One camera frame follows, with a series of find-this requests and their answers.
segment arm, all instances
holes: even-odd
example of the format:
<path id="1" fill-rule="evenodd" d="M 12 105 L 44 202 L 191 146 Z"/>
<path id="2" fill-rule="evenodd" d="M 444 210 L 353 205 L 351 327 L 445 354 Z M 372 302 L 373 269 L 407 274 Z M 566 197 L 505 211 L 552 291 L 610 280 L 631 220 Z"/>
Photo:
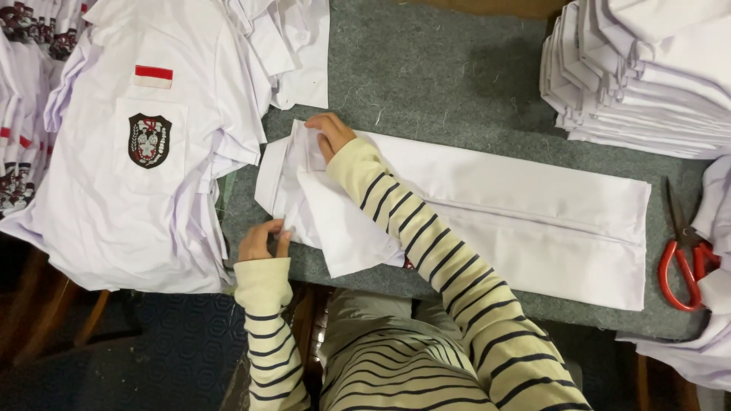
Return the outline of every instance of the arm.
<path id="1" fill-rule="evenodd" d="M 477 377 L 498 408 L 591 409 L 558 350 L 526 319 L 507 283 L 390 175 L 373 146 L 355 138 L 329 113 L 311 118 L 306 126 L 324 131 L 319 145 L 329 162 L 327 174 L 382 229 L 401 240 L 419 275 L 442 294 L 444 308 L 462 330 Z"/>
<path id="2" fill-rule="evenodd" d="M 287 323 L 279 315 L 292 300 L 289 287 L 289 233 L 282 233 L 277 258 L 267 251 L 269 233 L 280 231 L 282 220 L 272 220 L 249 231 L 239 246 L 236 302 L 246 310 L 244 328 L 249 340 L 251 411 L 301 411 L 310 407 L 302 381 L 302 361 Z"/>

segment school emblem patch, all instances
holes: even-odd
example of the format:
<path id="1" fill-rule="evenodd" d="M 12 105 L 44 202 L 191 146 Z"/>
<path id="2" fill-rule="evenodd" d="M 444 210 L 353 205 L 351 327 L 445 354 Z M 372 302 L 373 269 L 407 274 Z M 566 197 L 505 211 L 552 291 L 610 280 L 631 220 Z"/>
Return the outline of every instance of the school emblem patch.
<path id="1" fill-rule="evenodd" d="M 170 127 L 173 124 L 163 116 L 142 113 L 129 118 L 129 158 L 144 168 L 157 167 L 167 158 L 170 146 Z"/>

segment gray felt table surface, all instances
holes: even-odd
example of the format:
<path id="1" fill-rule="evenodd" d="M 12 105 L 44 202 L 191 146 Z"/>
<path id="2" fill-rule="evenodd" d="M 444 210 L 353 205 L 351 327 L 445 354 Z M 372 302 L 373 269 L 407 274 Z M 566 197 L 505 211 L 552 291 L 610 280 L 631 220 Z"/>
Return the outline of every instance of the gray felt table surface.
<path id="1" fill-rule="evenodd" d="M 670 177 L 690 214 L 708 162 L 567 141 L 566 133 L 554 128 L 555 113 L 538 91 L 546 22 L 476 17 L 394 1 L 332 0 L 330 9 L 330 109 L 353 129 L 652 184 L 645 309 L 622 311 L 516 291 L 528 316 L 674 339 L 692 338 L 702 330 L 705 313 L 680 312 L 663 299 L 656 267 L 672 235 L 662 178 Z M 289 135 L 292 120 L 321 111 L 272 109 L 263 119 L 269 141 Z M 254 166 L 239 170 L 225 190 L 222 225 L 232 258 L 246 231 L 270 218 L 254 201 L 257 172 Z M 293 244 L 290 255 L 292 279 L 438 298 L 415 271 L 380 265 L 331 279 L 319 250 Z M 500 262 L 490 263 L 499 272 Z M 671 287 L 686 295 L 677 273 L 672 277 Z"/>

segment cream striped top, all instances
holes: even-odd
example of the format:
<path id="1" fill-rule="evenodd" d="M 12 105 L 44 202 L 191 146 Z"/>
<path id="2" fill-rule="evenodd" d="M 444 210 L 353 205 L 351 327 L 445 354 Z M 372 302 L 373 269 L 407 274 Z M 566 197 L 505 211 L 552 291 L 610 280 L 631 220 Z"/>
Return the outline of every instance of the cream striped top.
<path id="1" fill-rule="evenodd" d="M 458 347 L 434 329 L 394 319 L 363 329 L 327 359 L 321 410 L 591 410 L 506 282 L 394 179 L 373 146 L 350 141 L 327 174 L 401 240 L 419 275 L 442 294 L 463 339 Z M 236 301 L 247 316 L 251 410 L 308 409 L 300 357 L 279 316 L 292 297 L 289 259 L 234 269 Z"/>

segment scissors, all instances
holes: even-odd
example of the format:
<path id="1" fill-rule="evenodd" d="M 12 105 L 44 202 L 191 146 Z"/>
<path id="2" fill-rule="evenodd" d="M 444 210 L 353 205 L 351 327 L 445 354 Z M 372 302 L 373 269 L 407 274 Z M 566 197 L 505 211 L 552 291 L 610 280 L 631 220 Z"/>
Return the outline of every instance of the scissors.
<path id="1" fill-rule="evenodd" d="M 670 186 L 670 180 L 665 178 L 665 186 L 667 189 L 667 201 L 670 204 L 670 215 L 673 218 L 673 229 L 675 230 L 675 238 L 670 239 L 665 246 L 665 251 L 660 258 L 660 264 L 657 268 L 657 277 L 660 282 L 660 290 L 665 298 L 676 309 L 681 311 L 695 311 L 703 304 L 701 301 L 700 288 L 698 288 L 698 280 L 706 275 L 706 263 L 712 269 L 721 266 L 721 259 L 713 253 L 713 246 L 698 235 L 693 227 L 688 224 L 683 215 L 683 209 L 675 196 L 673 188 Z M 690 269 L 688 260 L 683 249 L 691 249 L 693 256 L 693 271 Z M 684 304 L 680 302 L 670 291 L 667 285 L 667 268 L 670 260 L 675 256 L 675 261 L 683 274 L 683 279 L 688 286 L 690 293 L 690 302 Z"/>

